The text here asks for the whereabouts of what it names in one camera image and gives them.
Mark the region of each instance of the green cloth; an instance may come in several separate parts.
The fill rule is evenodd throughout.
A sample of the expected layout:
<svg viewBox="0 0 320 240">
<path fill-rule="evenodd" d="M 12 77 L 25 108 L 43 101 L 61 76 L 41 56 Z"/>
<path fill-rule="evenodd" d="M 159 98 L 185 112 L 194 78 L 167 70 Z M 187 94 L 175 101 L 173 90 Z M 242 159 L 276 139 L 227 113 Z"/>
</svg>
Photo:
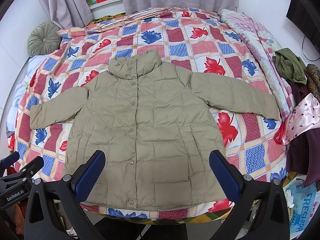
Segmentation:
<svg viewBox="0 0 320 240">
<path fill-rule="evenodd" d="M 276 56 L 272 59 L 280 76 L 290 79 L 292 82 L 307 84 L 304 75 L 306 65 L 289 48 L 277 50 Z"/>
</svg>

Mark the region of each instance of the jacket sleeve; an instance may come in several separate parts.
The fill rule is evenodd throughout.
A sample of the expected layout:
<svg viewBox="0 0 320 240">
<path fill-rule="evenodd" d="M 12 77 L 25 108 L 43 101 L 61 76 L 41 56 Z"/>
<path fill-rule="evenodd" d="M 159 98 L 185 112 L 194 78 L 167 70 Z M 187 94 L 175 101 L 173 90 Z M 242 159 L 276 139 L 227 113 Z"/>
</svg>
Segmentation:
<svg viewBox="0 0 320 240">
<path fill-rule="evenodd" d="M 262 92 L 243 80 L 214 73 L 191 72 L 175 66 L 180 81 L 206 104 L 220 109 L 261 114 L 279 120 L 279 110 L 273 95 Z"/>
<path fill-rule="evenodd" d="M 97 78 L 98 76 L 84 87 L 72 87 L 45 103 L 31 106 L 30 128 L 45 128 L 75 115 L 92 95 Z"/>
</svg>

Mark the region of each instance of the screw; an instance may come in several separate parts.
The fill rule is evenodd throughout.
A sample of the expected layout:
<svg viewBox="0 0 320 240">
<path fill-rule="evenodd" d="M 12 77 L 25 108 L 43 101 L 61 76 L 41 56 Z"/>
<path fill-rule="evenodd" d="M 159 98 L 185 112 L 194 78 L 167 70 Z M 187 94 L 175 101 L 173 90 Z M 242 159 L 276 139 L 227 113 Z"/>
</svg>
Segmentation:
<svg viewBox="0 0 320 240">
<path fill-rule="evenodd" d="M 276 184 L 276 185 L 280 185 L 279 179 L 273 179 L 273 183 Z"/>
<path fill-rule="evenodd" d="M 35 180 L 35 184 L 36 184 L 36 185 L 40 184 L 40 182 L 41 182 L 41 179 L 36 179 L 36 180 Z"/>
<path fill-rule="evenodd" d="M 71 175 L 69 175 L 69 174 L 63 176 L 64 181 L 69 181 L 70 179 L 71 179 Z"/>
<path fill-rule="evenodd" d="M 252 180 L 252 177 L 251 177 L 249 174 L 243 175 L 243 178 L 244 178 L 245 180 L 247 180 L 247 181 Z"/>
</svg>

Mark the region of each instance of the pink satin fabric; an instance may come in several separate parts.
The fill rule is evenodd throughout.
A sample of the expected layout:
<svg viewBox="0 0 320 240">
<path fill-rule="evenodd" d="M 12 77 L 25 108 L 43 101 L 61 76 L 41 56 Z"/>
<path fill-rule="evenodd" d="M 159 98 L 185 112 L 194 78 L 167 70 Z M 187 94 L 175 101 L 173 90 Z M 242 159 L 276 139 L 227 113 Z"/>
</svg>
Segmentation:
<svg viewBox="0 0 320 240">
<path fill-rule="evenodd" d="M 289 114 L 274 136 L 278 144 L 287 145 L 292 139 L 310 129 L 320 127 L 320 104 L 310 93 Z"/>
</svg>

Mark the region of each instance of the black cable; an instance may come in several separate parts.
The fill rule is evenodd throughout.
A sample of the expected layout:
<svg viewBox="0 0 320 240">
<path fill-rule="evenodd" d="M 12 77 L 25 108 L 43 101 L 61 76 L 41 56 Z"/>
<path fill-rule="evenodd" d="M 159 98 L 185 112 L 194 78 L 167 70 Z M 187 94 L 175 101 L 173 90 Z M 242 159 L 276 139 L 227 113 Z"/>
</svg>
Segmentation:
<svg viewBox="0 0 320 240">
<path fill-rule="evenodd" d="M 137 229 L 138 229 L 138 231 L 139 231 L 139 235 L 140 235 L 141 240 L 143 240 L 143 237 L 142 237 L 142 235 L 141 235 L 141 230 L 140 230 L 139 226 L 138 226 L 136 223 L 135 223 L 135 225 L 137 226 Z"/>
<path fill-rule="evenodd" d="M 304 52 L 303 52 L 303 43 L 304 43 L 304 39 L 305 39 L 305 38 L 306 38 L 306 36 L 304 35 L 304 38 L 303 38 L 303 41 L 302 41 L 302 53 L 303 53 L 303 55 L 304 55 Z M 317 59 L 315 59 L 315 60 L 311 60 L 311 59 L 308 59 L 306 55 L 304 55 L 304 57 L 305 57 L 307 60 L 309 60 L 309 61 L 317 61 L 318 59 L 320 59 L 320 57 L 319 57 L 319 58 L 317 58 Z"/>
</svg>

